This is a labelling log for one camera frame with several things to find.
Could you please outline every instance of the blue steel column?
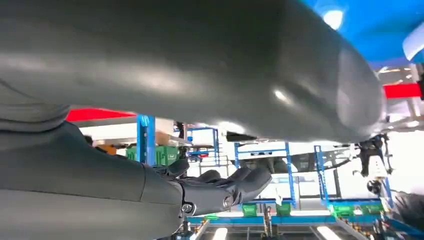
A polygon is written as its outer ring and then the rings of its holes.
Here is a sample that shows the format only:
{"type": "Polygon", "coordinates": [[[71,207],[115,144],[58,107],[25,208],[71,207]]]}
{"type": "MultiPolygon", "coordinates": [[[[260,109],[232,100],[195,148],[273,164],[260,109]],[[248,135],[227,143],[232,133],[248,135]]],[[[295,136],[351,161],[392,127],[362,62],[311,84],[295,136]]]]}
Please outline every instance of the blue steel column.
{"type": "Polygon", "coordinates": [[[234,143],[234,165],[235,168],[239,168],[239,144],[237,142],[234,143]]]}
{"type": "Polygon", "coordinates": [[[146,118],[144,115],[137,115],[137,146],[136,146],[136,161],[146,163],[146,118]]]}
{"type": "Polygon", "coordinates": [[[137,161],[153,166],[156,164],[155,117],[137,115],[137,161]]]}
{"type": "Polygon", "coordinates": [[[150,166],[156,165],[156,119],[154,116],[148,116],[146,145],[146,163],[150,166]]]}
{"type": "Polygon", "coordinates": [[[321,146],[316,145],[314,146],[315,156],[316,156],[316,171],[318,172],[318,181],[319,181],[319,188],[320,188],[320,194],[321,200],[324,201],[325,205],[328,206],[329,204],[329,195],[327,192],[327,186],[326,186],[326,175],[325,175],[325,168],[324,168],[324,158],[323,158],[323,151],[321,149],[321,146]]]}
{"type": "Polygon", "coordinates": [[[290,184],[291,205],[296,208],[295,183],[293,181],[292,156],[290,155],[289,143],[285,142],[285,152],[287,158],[288,184],[290,184]]]}
{"type": "Polygon", "coordinates": [[[214,129],[215,134],[216,134],[216,138],[215,138],[215,142],[213,143],[213,146],[216,148],[216,154],[218,157],[218,166],[221,163],[221,158],[220,158],[220,133],[218,132],[218,129],[214,129]]]}
{"type": "Polygon", "coordinates": [[[212,129],[212,138],[213,138],[213,158],[215,159],[215,165],[218,164],[217,161],[217,135],[215,129],[212,129]]]}

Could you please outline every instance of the blue ceiling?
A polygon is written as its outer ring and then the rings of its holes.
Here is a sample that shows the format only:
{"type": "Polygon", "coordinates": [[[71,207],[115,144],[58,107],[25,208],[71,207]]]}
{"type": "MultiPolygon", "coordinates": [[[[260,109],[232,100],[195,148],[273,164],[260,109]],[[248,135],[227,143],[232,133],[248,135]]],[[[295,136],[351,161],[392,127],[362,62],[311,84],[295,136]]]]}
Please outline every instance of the blue ceiling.
{"type": "MultiPolygon", "coordinates": [[[[317,14],[343,11],[338,32],[350,41],[373,67],[409,63],[402,43],[424,22],[424,0],[302,0],[317,14]]],[[[412,60],[424,63],[424,50],[412,60]]]]}

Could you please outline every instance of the ceiling light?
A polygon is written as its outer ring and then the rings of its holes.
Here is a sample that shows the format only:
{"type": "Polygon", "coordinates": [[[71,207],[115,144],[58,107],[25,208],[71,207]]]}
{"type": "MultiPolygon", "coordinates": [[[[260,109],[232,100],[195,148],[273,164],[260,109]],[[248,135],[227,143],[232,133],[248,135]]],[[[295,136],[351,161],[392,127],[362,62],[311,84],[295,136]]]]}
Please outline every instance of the ceiling light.
{"type": "Polygon", "coordinates": [[[339,236],[337,236],[330,228],[327,226],[319,226],[316,228],[322,236],[324,236],[327,240],[342,240],[339,236]]]}
{"type": "Polygon", "coordinates": [[[331,10],[324,14],[322,17],[324,22],[328,24],[332,29],[337,30],[342,25],[343,12],[340,10],[331,10]]]}
{"type": "Polygon", "coordinates": [[[378,73],[380,74],[386,74],[386,73],[396,73],[396,72],[400,72],[401,70],[398,68],[395,69],[389,69],[387,67],[383,67],[382,69],[380,69],[380,71],[378,71],[378,73]]]}
{"type": "Polygon", "coordinates": [[[215,231],[212,240],[225,240],[228,233],[228,229],[225,227],[220,227],[215,231]]]}
{"type": "Polygon", "coordinates": [[[407,126],[408,128],[415,128],[415,127],[417,127],[418,125],[420,125],[420,122],[419,122],[419,121],[417,121],[417,120],[415,120],[415,121],[410,121],[410,122],[408,122],[408,123],[406,124],[406,126],[407,126]]]}

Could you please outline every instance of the blue metal frame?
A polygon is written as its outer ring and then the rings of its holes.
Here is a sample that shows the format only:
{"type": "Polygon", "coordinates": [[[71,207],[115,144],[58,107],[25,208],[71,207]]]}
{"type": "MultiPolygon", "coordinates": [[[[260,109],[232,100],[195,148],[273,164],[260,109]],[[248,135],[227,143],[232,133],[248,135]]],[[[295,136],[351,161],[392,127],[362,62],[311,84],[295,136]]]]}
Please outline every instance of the blue metal frame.
{"type": "MultiPolygon", "coordinates": [[[[290,198],[289,200],[283,200],[283,203],[291,203],[293,208],[296,208],[296,196],[295,196],[295,183],[293,180],[293,171],[292,171],[292,156],[290,155],[289,143],[285,142],[284,147],[281,149],[270,149],[270,150],[253,150],[253,151],[239,151],[240,144],[238,142],[234,143],[234,162],[235,167],[238,169],[240,167],[239,163],[239,154],[248,154],[248,153],[272,153],[284,151],[285,158],[287,159],[287,170],[288,170],[288,183],[290,186],[290,198]]],[[[255,203],[270,203],[270,200],[261,201],[261,199],[255,199],[255,203]]]]}
{"type": "Polygon", "coordinates": [[[216,165],[220,165],[220,140],[219,140],[219,133],[218,129],[213,127],[191,127],[187,129],[187,132],[193,132],[193,131],[200,131],[200,130],[212,130],[212,137],[213,137],[213,151],[189,151],[189,155],[193,154],[209,154],[213,153],[213,158],[215,160],[216,165]]]}
{"type": "MultiPolygon", "coordinates": [[[[376,219],[380,218],[378,215],[357,215],[345,217],[351,223],[372,224],[376,219]]],[[[188,220],[192,225],[199,225],[203,217],[189,217],[188,220]]],[[[327,225],[336,224],[336,219],[332,215],[327,216],[272,216],[271,222],[273,225],[327,225]]],[[[213,225],[263,225],[264,218],[262,216],[253,217],[219,217],[218,219],[211,219],[210,226],[213,225]]]]}
{"type": "Polygon", "coordinates": [[[321,146],[319,146],[319,145],[313,146],[313,151],[315,153],[316,173],[318,174],[319,198],[321,199],[322,204],[328,206],[329,205],[329,194],[327,192],[323,151],[321,149],[321,146]]]}
{"type": "Polygon", "coordinates": [[[409,236],[413,236],[416,237],[418,239],[424,239],[424,232],[416,229],[413,226],[410,226],[408,224],[405,224],[401,221],[395,220],[393,218],[389,218],[389,217],[384,217],[384,220],[389,223],[390,226],[392,226],[393,228],[404,232],[406,234],[408,234],[409,236]]]}
{"type": "Polygon", "coordinates": [[[318,183],[319,183],[319,198],[321,203],[325,206],[352,206],[352,205],[379,205],[381,204],[380,198],[347,198],[347,199],[331,199],[327,192],[326,176],[325,176],[325,167],[324,167],[324,158],[323,151],[320,145],[315,145],[315,164],[316,172],[318,173],[318,183]]]}
{"type": "Polygon", "coordinates": [[[153,166],[156,164],[156,119],[154,116],[137,115],[136,160],[153,166]]]}

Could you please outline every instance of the fluorescent light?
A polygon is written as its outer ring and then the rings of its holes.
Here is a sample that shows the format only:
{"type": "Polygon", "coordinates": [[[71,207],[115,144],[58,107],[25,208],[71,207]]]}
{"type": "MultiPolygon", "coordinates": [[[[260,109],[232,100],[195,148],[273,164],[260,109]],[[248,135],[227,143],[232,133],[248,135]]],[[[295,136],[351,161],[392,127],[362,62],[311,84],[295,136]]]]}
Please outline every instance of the fluorescent light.
{"type": "Polygon", "coordinates": [[[327,226],[319,226],[316,228],[322,236],[324,236],[327,240],[342,240],[339,236],[337,236],[330,228],[327,226]]]}
{"type": "Polygon", "coordinates": [[[410,121],[406,124],[406,126],[408,128],[415,128],[416,126],[420,125],[420,122],[415,120],[415,121],[410,121]]]}
{"type": "Polygon", "coordinates": [[[329,210],[293,210],[290,216],[330,216],[329,210]]]}
{"type": "Polygon", "coordinates": [[[220,227],[215,231],[215,235],[212,240],[225,240],[227,236],[228,229],[225,227],[220,227]]]}
{"type": "Polygon", "coordinates": [[[328,24],[332,29],[337,30],[342,25],[343,12],[340,10],[331,10],[324,14],[322,17],[324,22],[328,24]]]}

